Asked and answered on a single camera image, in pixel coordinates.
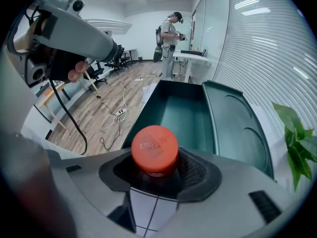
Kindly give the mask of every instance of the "gray pants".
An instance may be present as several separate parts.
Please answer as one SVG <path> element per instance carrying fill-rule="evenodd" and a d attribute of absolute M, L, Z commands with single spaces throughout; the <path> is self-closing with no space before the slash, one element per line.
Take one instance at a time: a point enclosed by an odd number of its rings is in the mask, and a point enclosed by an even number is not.
<path fill-rule="evenodd" d="M 173 60 L 174 51 L 169 50 L 169 47 L 163 48 L 162 50 L 162 79 L 163 80 L 172 80 L 173 79 L 173 69 L 174 69 L 174 60 Z"/>

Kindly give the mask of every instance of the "green plant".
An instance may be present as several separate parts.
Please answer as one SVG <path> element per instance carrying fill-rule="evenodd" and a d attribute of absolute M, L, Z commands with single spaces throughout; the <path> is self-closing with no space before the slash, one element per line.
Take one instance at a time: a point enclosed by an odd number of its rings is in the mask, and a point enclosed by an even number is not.
<path fill-rule="evenodd" d="M 304 129 L 295 110 L 274 102 L 273 107 L 285 125 L 285 142 L 287 160 L 293 175 L 294 190 L 296 191 L 301 175 L 312 180 L 313 175 L 307 161 L 317 163 L 317 137 L 313 129 Z"/>

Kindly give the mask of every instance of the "wooden floor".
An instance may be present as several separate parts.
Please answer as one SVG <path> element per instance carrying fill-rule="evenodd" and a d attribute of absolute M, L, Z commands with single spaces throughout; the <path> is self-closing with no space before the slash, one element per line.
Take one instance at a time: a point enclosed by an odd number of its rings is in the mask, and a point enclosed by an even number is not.
<path fill-rule="evenodd" d="M 161 73 L 161 62 L 136 62 L 128 70 L 117 73 L 112 73 L 107 77 L 108 84 L 102 82 L 98 84 L 100 93 L 94 91 L 95 95 L 100 95 L 101 99 L 97 99 L 91 91 L 87 91 L 69 110 L 75 121 L 88 139 L 95 131 L 106 128 L 114 123 L 113 115 L 110 114 L 109 109 L 101 104 L 101 100 L 107 104 L 112 113 L 116 113 L 119 109 L 124 108 L 123 103 L 123 88 L 120 83 L 124 80 L 131 79 L 133 81 L 126 81 L 122 85 L 126 88 L 124 99 L 127 108 L 132 111 L 131 117 L 121 123 L 120 136 L 113 144 L 110 151 L 119 150 L 128 135 L 131 127 L 138 118 L 143 103 L 141 102 L 143 96 L 143 87 L 158 83 L 158 77 L 144 78 L 143 81 L 134 81 L 136 78 L 152 76 L 151 73 L 159 75 Z M 175 81 L 184 81 L 185 71 L 182 68 L 183 76 L 176 76 Z M 84 151 L 84 140 L 76 130 L 72 121 L 67 115 L 61 120 L 68 128 L 64 130 L 60 125 L 57 125 L 49 137 L 49 141 L 70 150 L 74 153 L 81 154 Z M 106 153 L 107 150 L 100 143 L 100 138 L 103 137 L 105 145 L 109 148 L 113 140 L 119 133 L 118 124 L 111 128 L 98 132 L 88 141 L 88 148 L 86 156 Z"/>

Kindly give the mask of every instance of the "orange lid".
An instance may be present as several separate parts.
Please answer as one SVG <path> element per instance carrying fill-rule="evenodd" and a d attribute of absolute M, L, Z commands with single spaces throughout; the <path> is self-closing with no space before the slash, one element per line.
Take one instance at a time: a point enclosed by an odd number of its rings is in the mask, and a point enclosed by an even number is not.
<path fill-rule="evenodd" d="M 178 154 L 177 139 L 173 132 L 163 126 L 148 126 L 133 138 L 131 154 L 141 169 L 162 172 L 175 162 Z"/>

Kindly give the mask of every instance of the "dark green container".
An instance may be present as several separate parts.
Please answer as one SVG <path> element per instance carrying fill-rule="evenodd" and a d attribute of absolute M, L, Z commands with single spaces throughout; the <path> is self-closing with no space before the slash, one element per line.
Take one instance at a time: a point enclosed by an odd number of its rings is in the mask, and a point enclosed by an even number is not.
<path fill-rule="evenodd" d="M 161 125 L 179 146 L 250 164 L 272 179 L 269 147 L 243 93 L 212 82 L 202 85 L 161 80 L 131 128 L 122 148 L 150 125 Z"/>

